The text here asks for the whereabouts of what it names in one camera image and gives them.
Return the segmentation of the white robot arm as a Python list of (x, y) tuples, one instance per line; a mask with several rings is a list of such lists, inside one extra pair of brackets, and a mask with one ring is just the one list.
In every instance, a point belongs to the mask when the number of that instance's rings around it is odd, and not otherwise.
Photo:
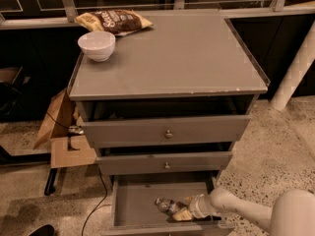
[[(271, 103), (283, 110), (315, 59), (315, 23), (305, 36)], [(315, 195), (293, 189), (282, 193), (272, 207), (239, 199), (217, 187), (209, 195), (198, 195), (188, 207), (176, 212), (175, 221), (223, 216), (233, 212), (255, 224), (269, 236), (315, 236)]]

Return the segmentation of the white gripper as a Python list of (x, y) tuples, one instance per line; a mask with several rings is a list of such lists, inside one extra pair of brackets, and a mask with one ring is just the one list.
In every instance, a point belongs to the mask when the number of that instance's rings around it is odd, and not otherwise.
[(183, 199), (183, 203), (187, 206), (190, 204), (188, 206), (189, 209), (187, 207), (184, 207), (181, 210), (177, 211), (172, 216), (175, 221), (191, 221), (194, 217), (205, 218), (211, 215), (214, 211), (208, 195), (200, 194), (195, 197), (185, 197)]

